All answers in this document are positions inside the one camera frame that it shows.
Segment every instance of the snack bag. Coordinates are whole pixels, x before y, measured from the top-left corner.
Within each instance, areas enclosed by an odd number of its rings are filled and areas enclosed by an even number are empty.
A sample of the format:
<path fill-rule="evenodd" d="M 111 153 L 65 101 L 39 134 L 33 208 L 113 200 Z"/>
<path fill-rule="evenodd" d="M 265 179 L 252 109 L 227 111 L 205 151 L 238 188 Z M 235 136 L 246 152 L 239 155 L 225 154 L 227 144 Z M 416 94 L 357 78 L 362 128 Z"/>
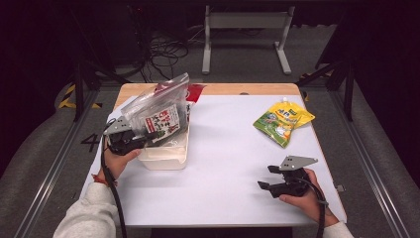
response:
<path fill-rule="evenodd" d="M 314 115 L 298 104 L 283 98 L 282 102 L 268 108 L 253 125 L 285 148 L 290 141 L 291 132 L 314 118 Z"/>
<path fill-rule="evenodd" d="M 198 98 L 200 98 L 201 92 L 203 91 L 205 86 L 206 85 L 196 83 L 188 85 L 188 90 L 186 94 L 186 115 L 188 122 L 191 108 L 195 105 L 195 103 L 197 103 Z"/>

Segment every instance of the label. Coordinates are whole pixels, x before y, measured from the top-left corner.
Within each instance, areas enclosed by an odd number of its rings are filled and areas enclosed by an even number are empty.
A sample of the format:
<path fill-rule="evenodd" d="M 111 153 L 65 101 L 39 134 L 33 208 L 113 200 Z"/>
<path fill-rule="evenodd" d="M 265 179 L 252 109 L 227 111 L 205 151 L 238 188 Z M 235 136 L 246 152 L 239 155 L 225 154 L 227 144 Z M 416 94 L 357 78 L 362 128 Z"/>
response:
<path fill-rule="evenodd" d="M 175 104 L 146 117 L 144 120 L 149 133 L 159 131 L 162 134 L 161 137 L 153 139 L 154 143 L 172 135 L 179 129 L 179 116 Z"/>

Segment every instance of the metal stand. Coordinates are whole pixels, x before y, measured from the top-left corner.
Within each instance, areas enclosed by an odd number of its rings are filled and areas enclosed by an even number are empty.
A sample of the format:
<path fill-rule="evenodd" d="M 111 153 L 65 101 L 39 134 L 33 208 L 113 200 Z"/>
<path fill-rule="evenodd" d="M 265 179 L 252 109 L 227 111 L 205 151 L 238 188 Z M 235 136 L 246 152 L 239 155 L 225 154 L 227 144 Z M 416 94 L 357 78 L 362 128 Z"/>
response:
<path fill-rule="evenodd" d="M 352 119 L 352 99 L 353 99 L 353 87 L 354 87 L 354 69 L 351 62 L 348 61 L 337 61 L 323 68 L 313 72 L 309 76 L 306 76 L 304 79 L 295 82 L 297 86 L 303 86 L 317 78 L 321 75 L 333 70 L 330 78 L 328 79 L 325 86 L 328 90 L 336 91 L 339 89 L 340 85 L 346 80 L 346 89 L 344 96 L 344 111 L 346 113 L 349 121 Z"/>
<path fill-rule="evenodd" d="M 288 30 L 293 18 L 294 7 L 289 7 L 288 12 L 267 13 L 238 13 L 238 12 L 210 12 L 206 6 L 205 16 L 205 47 L 202 73 L 210 73 L 211 42 L 210 29 L 226 28 L 281 28 L 280 42 L 274 42 L 275 50 L 280 59 L 281 67 L 285 74 L 291 74 L 291 69 L 284 53 Z"/>
<path fill-rule="evenodd" d="M 99 71 L 111 78 L 112 80 L 120 82 L 121 84 L 131 82 L 125 79 L 124 77 L 119 76 L 116 73 L 109 71 L 92 61 L 82 60 L 81 62 L 79 62 L 74 69 L 74 85 L 76 91 L 76 115 L 74 116 L 74 121 L 77 121 L 79 119 L 80 115 L 83 113 L 84 110 L 83 81 L 86 82 L 90 90 L 98 90 L 100 87 L 100 82 L 96 79 L 96 76 L 94 75 L 93 71 Z"/>

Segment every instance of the plastic bag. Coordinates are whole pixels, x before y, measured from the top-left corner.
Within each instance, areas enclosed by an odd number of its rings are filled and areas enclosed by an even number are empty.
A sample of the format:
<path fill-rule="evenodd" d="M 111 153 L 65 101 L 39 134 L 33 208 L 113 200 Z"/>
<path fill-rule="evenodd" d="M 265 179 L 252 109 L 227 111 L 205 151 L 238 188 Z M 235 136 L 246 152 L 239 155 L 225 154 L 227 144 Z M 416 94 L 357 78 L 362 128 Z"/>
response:
<path fill-rule="evenodd" d="M 136 136 L 158 132 L 148 147 L 178 145 L 188 130 L 187 73 L 146 90 L 121 109 Z"/>
<path fill-rule="evenodd" d="M 268 108 L 253 125 L 285 148 L 290 142 L 292 131 L 314 118 L 314 115 L 298 104 L 283 98 L 282 102 L 277 102 Z"/>

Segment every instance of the clear plastic bag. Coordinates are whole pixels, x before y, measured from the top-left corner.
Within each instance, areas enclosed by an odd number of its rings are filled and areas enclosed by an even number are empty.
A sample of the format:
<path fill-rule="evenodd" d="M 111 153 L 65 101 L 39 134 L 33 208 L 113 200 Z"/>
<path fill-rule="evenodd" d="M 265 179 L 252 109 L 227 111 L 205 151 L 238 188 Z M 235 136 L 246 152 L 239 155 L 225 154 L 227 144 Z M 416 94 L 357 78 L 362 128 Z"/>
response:
<path fill-rule="evenodd" d="M 136 136 L 158 132 L 147 147 L 172 147 L 186 143 L 186 94 L 189 76 L 184 73 L 146 90 L 121 109 Z"/>

